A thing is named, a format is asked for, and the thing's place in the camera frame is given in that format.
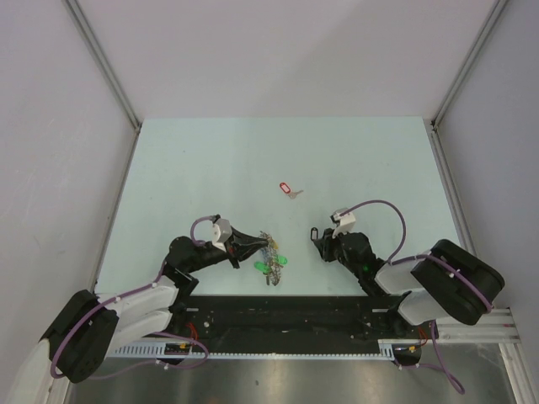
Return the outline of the large keyring with many rings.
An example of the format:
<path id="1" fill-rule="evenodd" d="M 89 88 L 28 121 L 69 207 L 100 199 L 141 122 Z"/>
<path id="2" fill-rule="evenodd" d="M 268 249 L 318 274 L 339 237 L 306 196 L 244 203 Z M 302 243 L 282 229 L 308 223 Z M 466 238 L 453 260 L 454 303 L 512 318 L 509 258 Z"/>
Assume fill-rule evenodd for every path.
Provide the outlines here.
<path id="1" fill-rule="evenodd" d="M 260 250 L 262 258 L 253 266 L 264 275 L 267 285 L 277 286 L 288 259 L 280 255 L 278 243 L 269 233 L 261 231 L 260 236 L 268 242 L 268 245 Z"/>

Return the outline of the key with black tag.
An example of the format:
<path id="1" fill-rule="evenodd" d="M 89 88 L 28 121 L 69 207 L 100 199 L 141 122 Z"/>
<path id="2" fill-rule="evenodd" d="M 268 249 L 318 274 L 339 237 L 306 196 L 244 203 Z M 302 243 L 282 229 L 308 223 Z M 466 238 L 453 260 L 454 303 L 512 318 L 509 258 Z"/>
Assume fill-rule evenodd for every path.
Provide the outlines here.
<path id="1" fill-rule="evenodd" d="M 310 239 L 312 241 L 315 241 L 318 239 L 318 229 L 316 227 L 313 227 L 311 230 L 310 230 Z"/>

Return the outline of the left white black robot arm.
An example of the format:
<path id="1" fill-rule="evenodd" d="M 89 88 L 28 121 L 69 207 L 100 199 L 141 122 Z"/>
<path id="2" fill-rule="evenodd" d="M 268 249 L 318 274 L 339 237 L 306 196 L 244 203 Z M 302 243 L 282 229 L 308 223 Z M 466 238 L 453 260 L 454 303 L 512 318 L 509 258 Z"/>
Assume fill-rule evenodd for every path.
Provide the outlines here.
<path id="1" fill-rule="evenodd" d="M 50 376 L 72 383 L 92 376 L 117 348 L 150 334 L 179 335 L 186 326 L 185 300 L 199 283 L 193 273 L 221 262 L 238 268 L 260 250 L 266 237 L 231 226 L 213 226 L 208 242 L 177 237 L 169 245 L 157 277 L 134 290 L 96 295 L 80 290 L 64 305 L 43 334 L 49 343 Z"/>

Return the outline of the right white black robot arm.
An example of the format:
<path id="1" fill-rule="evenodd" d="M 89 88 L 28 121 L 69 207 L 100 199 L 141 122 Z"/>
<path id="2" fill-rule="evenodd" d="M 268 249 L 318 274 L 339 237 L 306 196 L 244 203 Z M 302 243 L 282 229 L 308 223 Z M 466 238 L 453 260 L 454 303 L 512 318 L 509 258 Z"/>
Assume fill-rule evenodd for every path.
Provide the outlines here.
<path id="1" fill-rule="evenodd" d="M 473 326 L 491 312 L 505 287 L 496 269 L 446 239 L 428 252 L 389 263 L 376 256 L 361 232 L 335 236 L 331 228 L 319 233 L 313 227 L 310 238 L 321 259 L 343 265 L 367 295 L 399 298 L 388 317 L 390 331 L 399 338 L 443 317 Z"/>

